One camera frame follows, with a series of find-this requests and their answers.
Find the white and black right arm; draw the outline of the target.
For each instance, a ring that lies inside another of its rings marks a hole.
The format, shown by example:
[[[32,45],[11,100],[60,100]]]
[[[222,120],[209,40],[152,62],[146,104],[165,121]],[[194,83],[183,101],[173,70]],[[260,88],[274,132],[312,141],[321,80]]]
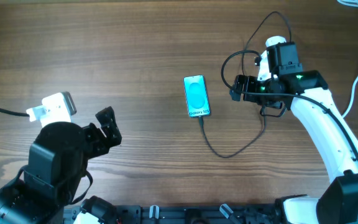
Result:
[[[304,71],[294,42],[275,36],[258,54],[256,77],[238,75],[234,101],[286,109],[305,127],[326,167],[330,185],[319,198],[276,200],[277,223],[358,223],[358,140],[338,112],[328,84],[316,70]]]

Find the blue screen smartphone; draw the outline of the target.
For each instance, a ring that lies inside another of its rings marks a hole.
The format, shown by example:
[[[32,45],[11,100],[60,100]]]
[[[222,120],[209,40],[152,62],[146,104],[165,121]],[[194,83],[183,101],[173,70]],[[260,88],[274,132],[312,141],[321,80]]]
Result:
[[[211,109],[204,76],[184,77],[183,84],[189,117],[209,116]]]

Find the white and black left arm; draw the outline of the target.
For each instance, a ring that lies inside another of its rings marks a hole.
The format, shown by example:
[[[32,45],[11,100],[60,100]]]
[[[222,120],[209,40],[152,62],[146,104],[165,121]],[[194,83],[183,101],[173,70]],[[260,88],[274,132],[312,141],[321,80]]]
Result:
[[[93,179],[88,161],[122,141],[111,107],[95,117],[99,128],[59,121],[41,129],[27,165],[0,189],[0,223],[61,223],[64,208],[84,199],[75,194],[82,178]]]

